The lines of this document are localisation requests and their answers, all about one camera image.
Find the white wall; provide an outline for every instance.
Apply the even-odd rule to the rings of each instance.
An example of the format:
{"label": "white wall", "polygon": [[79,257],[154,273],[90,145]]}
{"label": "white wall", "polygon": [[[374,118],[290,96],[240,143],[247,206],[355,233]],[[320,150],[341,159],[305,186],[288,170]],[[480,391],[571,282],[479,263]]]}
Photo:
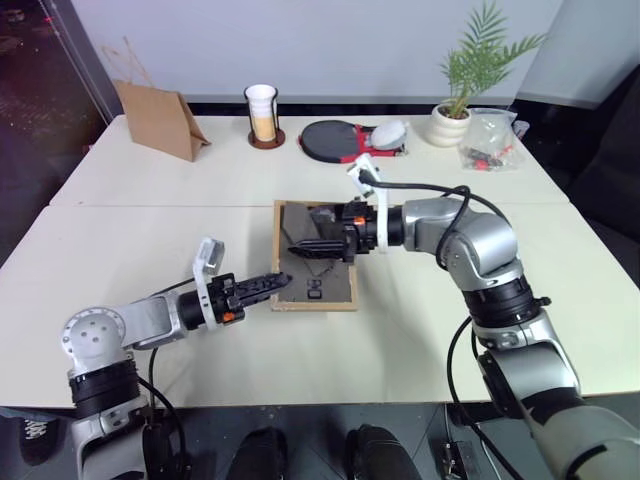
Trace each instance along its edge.
{"label": "white wall", "polygon": [[639,0],[564,0],[518,98],[595,107],[640,63]]}
{"label": "white wall", "polygon": [[[124,53],[127,36],[155,85],[179,90],[190,101],[242,101],[245,86],[269,82],[283,100],[361,103],[432,103],[447,97],[438,64],[456,47],[472,6],[482,5],[482,0],[72,1],[114,78],[123,74],[105,62],[101,47]],[[500,3],[516,40],[547,32],[562,0]],[[533,58],[529,53],[519,59],[485,102],[509,103]]]}

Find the plastic bag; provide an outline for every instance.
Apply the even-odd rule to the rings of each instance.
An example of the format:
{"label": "plastic bag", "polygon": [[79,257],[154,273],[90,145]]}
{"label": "plastic bag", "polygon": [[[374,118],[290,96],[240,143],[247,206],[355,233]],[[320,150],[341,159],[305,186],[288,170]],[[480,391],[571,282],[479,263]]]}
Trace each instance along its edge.
{"label": "plastic bag", "polygon": [[511,124],[516,113],[496,108],[472,108],[469,130],[458,145],[463,168],[513,170],[522,158],[515,154]]}

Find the white pot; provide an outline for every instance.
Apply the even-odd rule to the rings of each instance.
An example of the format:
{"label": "white pot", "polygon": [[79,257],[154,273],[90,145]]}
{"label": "white pot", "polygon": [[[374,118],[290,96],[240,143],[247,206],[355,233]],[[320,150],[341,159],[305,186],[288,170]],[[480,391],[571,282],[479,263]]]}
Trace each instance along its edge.
{"label": "white pot", "polygon": [[431,111],[431,118],[427,122],[425,138],[427,142],[436,147],[453,147],[462,141],[471,123],[471,112],[465,108],[467,118],[449,118],[440,113],[437,105]]}

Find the sneaker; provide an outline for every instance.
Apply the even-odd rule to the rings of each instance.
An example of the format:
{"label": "sneaker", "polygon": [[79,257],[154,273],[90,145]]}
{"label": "sneaker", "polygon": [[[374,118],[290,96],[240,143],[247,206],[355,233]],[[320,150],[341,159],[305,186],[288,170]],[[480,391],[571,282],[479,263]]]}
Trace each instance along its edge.
{"label": "sneaker", "polygon": [[58,444],[59,424],[60,420],[20,420],[20,453],[25,463],[31,466],[40,465],[53,455]]}

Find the green plant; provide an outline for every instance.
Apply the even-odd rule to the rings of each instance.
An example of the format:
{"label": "green plant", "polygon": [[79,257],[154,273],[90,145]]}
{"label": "green plant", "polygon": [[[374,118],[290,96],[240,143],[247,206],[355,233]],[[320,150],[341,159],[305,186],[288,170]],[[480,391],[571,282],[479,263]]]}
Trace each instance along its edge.
{"label": "green plant", "polygon": [[506,20],[495,1],[485,2],[480,12],[473,9],[460,48],[449,52],[441,64],[451,87],[451,97],[444,102],[447,111],[442,112],[448,117],[464,118],[471,97],[504,80],[511,73],[508,66],[513,60],[544,41],[544,35],[531,35],[511,47],[505,45]]}

